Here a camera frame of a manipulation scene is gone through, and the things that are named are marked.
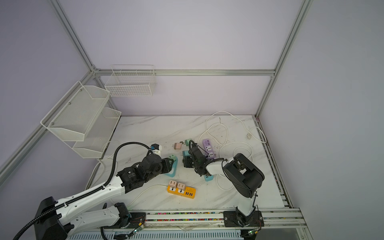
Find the purple power strip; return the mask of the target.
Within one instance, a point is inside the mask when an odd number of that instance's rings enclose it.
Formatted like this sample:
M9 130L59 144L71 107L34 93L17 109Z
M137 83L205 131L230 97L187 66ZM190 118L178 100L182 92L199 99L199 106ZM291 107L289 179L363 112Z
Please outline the purple power strip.
M211 145L211 141L209 139L203 139L203 146L206 153L206 157L208 160L213 160L216 158L216 154Z

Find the teal triangular power strip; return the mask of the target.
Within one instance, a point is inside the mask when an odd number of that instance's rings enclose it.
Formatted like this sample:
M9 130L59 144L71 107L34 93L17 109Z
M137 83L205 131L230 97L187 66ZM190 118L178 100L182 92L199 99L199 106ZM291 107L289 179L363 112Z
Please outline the teal triangular power strip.
M166 158L167 160L167 167L168 167L168 172L165 173L166 176L168 177L175 177L176 175L176 171L177 171L177 166L178 166L178 159L177 160L173 160L169 157Z

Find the pink plug orange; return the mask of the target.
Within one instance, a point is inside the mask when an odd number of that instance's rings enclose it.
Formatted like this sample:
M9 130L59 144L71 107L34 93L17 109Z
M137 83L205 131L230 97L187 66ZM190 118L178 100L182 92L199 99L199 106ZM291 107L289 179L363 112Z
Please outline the pink plug orange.
M170 188L177 188L177 182L176 181L174 181L174 180L170 180L170 182L169 182L169 187Z
M183 183L178 183L177 184L177 189L184 191L186 189L186 185Z

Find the orange power strip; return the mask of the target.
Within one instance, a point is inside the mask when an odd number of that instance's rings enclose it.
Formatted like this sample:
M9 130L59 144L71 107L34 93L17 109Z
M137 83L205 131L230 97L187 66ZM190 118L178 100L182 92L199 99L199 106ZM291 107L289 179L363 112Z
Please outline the orange power strip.
M181 190L178 188L173 188L171 186L168 186L167 192L169 194L185 197L188 199L194 199L196 197L196 189L192 187L185 187L184 190Z

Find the blue power strip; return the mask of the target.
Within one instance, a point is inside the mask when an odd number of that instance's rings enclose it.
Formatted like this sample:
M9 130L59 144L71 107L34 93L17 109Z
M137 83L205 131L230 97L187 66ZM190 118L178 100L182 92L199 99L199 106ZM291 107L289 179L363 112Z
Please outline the blue power strip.
M204 179L205 179L205 182L209 182L209 181L212 181L214 179L214 176L204 175Z

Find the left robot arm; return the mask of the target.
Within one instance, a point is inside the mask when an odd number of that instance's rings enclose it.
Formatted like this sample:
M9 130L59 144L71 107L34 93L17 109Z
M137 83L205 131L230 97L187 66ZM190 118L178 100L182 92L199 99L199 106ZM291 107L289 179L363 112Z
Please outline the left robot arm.
M66 240L95 228L122 229L141 224L140 220L132 217L126 204L116 203L108 207L107 201L141 188L158 175L171 172L174 160L161 158L160 146L157 144L141 144L148 150L143 160L116 172L120 149L135 144L127 142L118 146L113 157L112 171L104 183L60 200L53 197L42 200L35 218L14 239L20 239L30 227L34 227L38 240ZM100 204L106 205L105 208L95 211L93 208Z

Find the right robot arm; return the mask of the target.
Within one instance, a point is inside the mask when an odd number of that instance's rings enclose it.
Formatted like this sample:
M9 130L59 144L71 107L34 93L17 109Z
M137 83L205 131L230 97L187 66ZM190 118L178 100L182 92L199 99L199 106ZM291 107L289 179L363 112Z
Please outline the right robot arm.
M189 155L199 176L224 175L241 195L234 211L226 211L226 225L239 227L264 226L264 219L256 204L257 190L265 180L264 173L247 157L238 153L231 159L208 159L203 149L190 140Z

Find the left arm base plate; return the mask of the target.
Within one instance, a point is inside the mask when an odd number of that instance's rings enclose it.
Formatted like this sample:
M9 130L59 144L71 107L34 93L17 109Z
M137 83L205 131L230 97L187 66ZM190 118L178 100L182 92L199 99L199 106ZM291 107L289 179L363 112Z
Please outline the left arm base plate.
M145 212L130 213L130 217L124 217L121 229L135 229L139 224L144 224L147 214Z

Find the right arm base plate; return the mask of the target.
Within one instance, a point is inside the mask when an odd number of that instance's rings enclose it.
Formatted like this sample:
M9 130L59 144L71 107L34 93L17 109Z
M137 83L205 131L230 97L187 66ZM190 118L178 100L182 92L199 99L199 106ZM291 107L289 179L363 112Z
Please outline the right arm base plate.
M259 227L265 226L264 218L261 211L254 210L250 215L245 216L239 211L224 211L225 227Z

